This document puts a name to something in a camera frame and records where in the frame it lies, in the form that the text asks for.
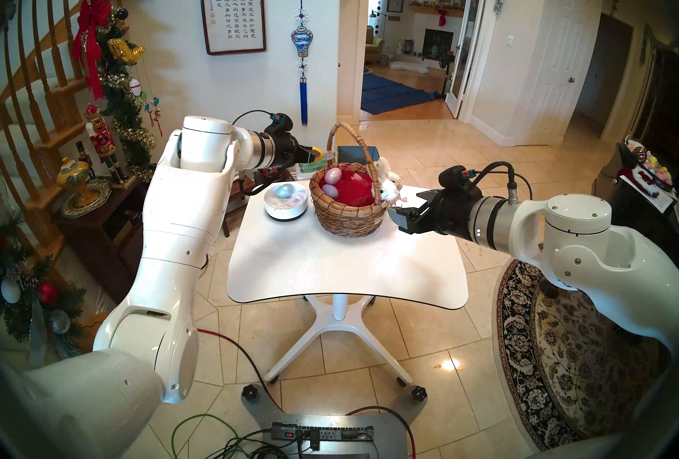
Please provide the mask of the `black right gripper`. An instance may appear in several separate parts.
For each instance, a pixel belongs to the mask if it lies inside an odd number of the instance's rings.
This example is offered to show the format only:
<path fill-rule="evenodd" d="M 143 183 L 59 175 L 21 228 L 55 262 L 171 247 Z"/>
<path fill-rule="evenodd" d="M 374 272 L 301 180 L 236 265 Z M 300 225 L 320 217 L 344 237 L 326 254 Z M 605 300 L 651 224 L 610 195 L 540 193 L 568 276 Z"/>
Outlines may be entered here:
<path fill-rule="evenodd" d="M 480 189 L 475 187 L 469 192 L 465 189 L 428 190 L 405 199 L 403 207 L 389 207 L 389 217 L 400 231 L 472 237 L 469 220 L 474 205 L 480 200 Z"/>

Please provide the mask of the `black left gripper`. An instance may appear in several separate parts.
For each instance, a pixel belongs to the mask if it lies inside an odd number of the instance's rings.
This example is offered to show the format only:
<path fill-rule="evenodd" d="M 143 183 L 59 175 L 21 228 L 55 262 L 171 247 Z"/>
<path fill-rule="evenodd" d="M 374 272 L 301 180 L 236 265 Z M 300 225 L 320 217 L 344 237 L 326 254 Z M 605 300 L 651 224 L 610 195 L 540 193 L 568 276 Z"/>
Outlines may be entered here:
<path fill-rule="evenodd" d="M 275 145 L 274 168 L 289 168 L 296 163 L 313 164 L 322 158 L 322 156 L 313 157 L 313 152 L 319 152 L 317 147 L 300 145 L 289 132 L 274 133 L 273 143 Z"/>

